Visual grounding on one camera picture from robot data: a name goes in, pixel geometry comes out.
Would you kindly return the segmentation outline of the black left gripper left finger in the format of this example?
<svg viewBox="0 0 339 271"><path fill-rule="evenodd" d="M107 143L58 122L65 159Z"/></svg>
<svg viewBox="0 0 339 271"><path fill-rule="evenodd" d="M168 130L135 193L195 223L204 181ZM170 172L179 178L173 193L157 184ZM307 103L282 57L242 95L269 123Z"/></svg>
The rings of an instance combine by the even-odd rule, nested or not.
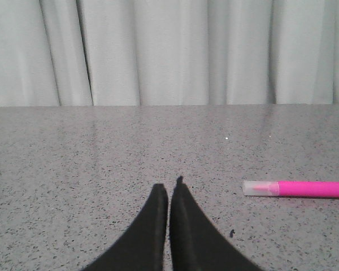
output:
<svg viewBox="0 0 339 271"><path fill-rule="evenodd" d="M156 183L127 230L84 270L163 270L167 212L166 189Z"/></svg>

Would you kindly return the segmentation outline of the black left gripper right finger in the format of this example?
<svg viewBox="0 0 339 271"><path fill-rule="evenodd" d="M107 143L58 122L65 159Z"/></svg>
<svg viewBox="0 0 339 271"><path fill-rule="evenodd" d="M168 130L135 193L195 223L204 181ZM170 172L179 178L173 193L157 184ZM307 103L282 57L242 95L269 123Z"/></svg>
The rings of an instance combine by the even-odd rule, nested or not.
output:
<svg viewBox="0 0 339 271"><path fill-rule="evenodd" d="M172 195L169 238L173 270L260 270L217 231L182 176Z"/></svg>

